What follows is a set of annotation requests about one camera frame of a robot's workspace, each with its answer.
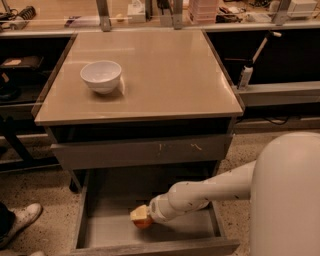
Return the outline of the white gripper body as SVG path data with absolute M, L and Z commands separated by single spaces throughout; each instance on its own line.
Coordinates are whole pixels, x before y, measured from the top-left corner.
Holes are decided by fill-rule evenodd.
M 158 195 L 150 201 L 149 213 L 156 223 L 168 222 L 176 217 L 176 212 L 165 194 Z

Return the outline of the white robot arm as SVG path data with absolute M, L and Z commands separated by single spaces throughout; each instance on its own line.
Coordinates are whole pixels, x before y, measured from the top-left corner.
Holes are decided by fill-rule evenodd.
M 320 134 L 294 132 L 255 161 L 197 182 L 181 181 L 130 213 L 139 228 L 211 201 L 250 201 L 250 256 L 320 256 Z

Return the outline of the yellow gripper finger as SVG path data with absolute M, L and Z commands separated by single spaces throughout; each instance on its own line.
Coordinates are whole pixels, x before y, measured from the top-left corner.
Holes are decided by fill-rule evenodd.
M 146 220 L 149 216 L 147 205 L 141 205 L 130 212 L 130 219 L 132 221 Z

